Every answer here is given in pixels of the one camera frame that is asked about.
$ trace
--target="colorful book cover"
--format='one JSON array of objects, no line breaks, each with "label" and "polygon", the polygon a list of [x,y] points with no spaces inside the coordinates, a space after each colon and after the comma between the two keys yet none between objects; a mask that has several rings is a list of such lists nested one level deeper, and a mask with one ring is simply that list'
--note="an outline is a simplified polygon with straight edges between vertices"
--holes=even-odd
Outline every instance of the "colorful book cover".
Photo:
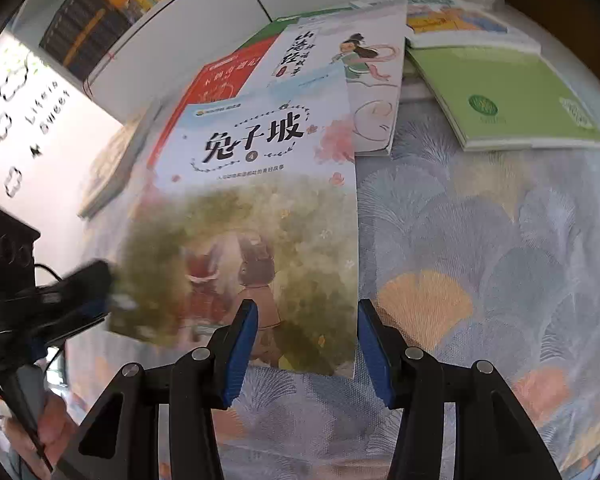
[{"label": "colorful book cover", "polygon": [[358,155],[387,155],[404,61],[404,2],[314,16],[287,27],[240,92],[342,61]]},{"label": "colorful book cover", "polygon": [[160,150],[187,105],[211,103],[237,96],[274,41],[275,38],[262,40],[202,67],[164,127],[149,159],[150,167],[160,155]]},{"label": "colorful book cover", "polygon": [[[394,0],[359,0],[366,8]],[[523,52],[541,51],[540,44],[475,4],[462,0],[407,0],[405,37],[412,48],[438,46],[502,46]]]},{"label": "colorful book cover", "polygon": [[485,47],[410,54],[465,149],[600,148],[585,107],[536,54]]},{"label": "colorful book cover", "polygon": [[293,16],[282,16],[277,18],[273,22],[269,23],[261,30],[256,32],[253,36],[251,36],[240,48],[245,48],[247,46],[251,46],[254,43],[257,43],[262,40],[266,40],[268,38],[275,38],[277,35],[282,33],[289,25],[295,25],[302,18],[310,18],[312,16],[321,16],[323,14],[333,14],[335,12],[340,12],[341,10],[351,10],[351,7],[340,7],[338,9],[323,9],[323,10],[314,10],[312,12],[302,12],[301,14],[294,14]]},{"label": "colorful book cover", "polygon": [[190,104],[120,259],[109,329],[187,351],[258,306],[251,361],[351,376],[358,221],[347,86],[333,64]]}]

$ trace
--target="light green book cover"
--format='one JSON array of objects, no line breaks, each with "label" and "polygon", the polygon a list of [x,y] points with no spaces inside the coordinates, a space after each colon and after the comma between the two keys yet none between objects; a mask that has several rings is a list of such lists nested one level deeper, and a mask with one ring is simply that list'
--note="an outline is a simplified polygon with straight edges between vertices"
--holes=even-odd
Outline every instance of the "light green book cover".
[{"label": "light green book cover", "polygon": [[536,54],[506,48],[410,50],[468,150],[600,148],[600,131]]}]

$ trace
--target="black hair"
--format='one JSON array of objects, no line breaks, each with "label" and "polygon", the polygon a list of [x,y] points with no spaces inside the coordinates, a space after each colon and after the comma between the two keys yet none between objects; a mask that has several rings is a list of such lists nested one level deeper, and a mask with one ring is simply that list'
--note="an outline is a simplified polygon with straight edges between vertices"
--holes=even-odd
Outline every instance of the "black hair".
[{"label": "black hair", "polygon": [[360,43],[365,38],[359,32],[352,34],[347,41],[343,41],[343,43],[353,43],[356,47],[353,49],[353,52],[358,54],[360,57],[364,57],[365,59],[372,59],[378,56],[378,53],[375,50],[370,48],[364,48],[360,46]]}]

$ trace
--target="patterned tablecloth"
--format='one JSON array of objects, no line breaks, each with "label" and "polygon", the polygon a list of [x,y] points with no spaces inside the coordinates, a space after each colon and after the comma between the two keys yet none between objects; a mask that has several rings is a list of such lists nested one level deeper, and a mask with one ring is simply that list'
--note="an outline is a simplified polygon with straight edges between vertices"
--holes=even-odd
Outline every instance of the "patterned tablecloth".
[{"label": "patterned tablecloth", "polygon": [[[545,51],[558,65],[567,56]],[[574,86],[585,97],[587,89]],[[600,120],[600,103],[587,104]],[[151,141],[125,191],[90,222],[87,257],[115,256]],[[600,151],[463,153],[438,105],[422,101],[401,106],[392,156],[359,158],[356,170],[360,297],[375,300],[385,322],[441,361],[491,360],[564,478],[594,478]],[[180,356],[102,328],[77,336],[69,350],[72,389],[87,405],[126,362],[151,367]],[[353,380],[250,368],[239,398],[215,412],[214,423],[228,479],[383,479],[400,416],[374,395],[358,358]],[[166,420],[163,410],[165,478]],[[446,424],[442,476],[451,478],[452,405]]]}]

